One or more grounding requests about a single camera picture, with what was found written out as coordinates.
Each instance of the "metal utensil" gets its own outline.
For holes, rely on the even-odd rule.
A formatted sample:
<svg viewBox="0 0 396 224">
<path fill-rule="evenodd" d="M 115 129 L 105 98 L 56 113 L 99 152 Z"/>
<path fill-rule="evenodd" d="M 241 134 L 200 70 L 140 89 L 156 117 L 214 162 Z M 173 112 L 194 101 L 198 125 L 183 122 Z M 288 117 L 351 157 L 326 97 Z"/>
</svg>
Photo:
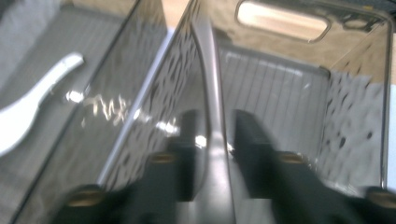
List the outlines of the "metal utensil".
<svg viewBox="0 0 396 224">
<path fill-rule="evenodd" d="M 0 110 L 0 157 L 17 146 L 28 134 L 39 106 L 50 90 L 83 63 L 80 53 L 72 52 L 64 56 L 21 99 Z"/>
</svg>

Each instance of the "white object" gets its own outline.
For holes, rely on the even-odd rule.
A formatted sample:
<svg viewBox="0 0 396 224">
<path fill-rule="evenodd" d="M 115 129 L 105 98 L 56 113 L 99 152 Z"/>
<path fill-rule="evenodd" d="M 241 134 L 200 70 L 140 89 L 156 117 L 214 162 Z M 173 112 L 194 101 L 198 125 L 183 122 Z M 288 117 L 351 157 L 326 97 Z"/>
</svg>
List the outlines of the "white object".
<svg viewBox="0 0 396 224">
<path fill-rule="evenodd" d="M 29 132 L 39 106 L 50 90 L 83 63 L 80 53 L 72 52 L 66 55 L 21 99 L 0 110 L 0 157 L 17 146 Z"/>
</svg>

